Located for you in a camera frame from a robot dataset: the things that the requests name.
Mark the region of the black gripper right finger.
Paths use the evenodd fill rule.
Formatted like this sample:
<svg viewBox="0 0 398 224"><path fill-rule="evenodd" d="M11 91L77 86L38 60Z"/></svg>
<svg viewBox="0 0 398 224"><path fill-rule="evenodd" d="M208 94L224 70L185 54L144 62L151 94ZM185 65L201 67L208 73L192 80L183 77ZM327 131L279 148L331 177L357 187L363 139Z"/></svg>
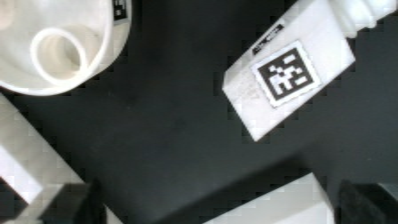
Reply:
<svg viewBox="0 0 398 224"><path fill-rule="evenodd" d="M338 224L398 224L398 183L341 182Z"/></svg>

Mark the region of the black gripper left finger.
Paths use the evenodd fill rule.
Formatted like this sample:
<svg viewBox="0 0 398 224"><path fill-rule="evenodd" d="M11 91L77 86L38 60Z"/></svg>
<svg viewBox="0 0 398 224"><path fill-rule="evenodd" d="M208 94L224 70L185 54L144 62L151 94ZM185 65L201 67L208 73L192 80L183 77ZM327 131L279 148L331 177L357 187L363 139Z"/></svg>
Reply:
<svg viewBox="0 0 398 224"><path fill-rule="evenodd" d="M43 224L107 224L102 187L96 182L68 183L39 215Z"/></svg>

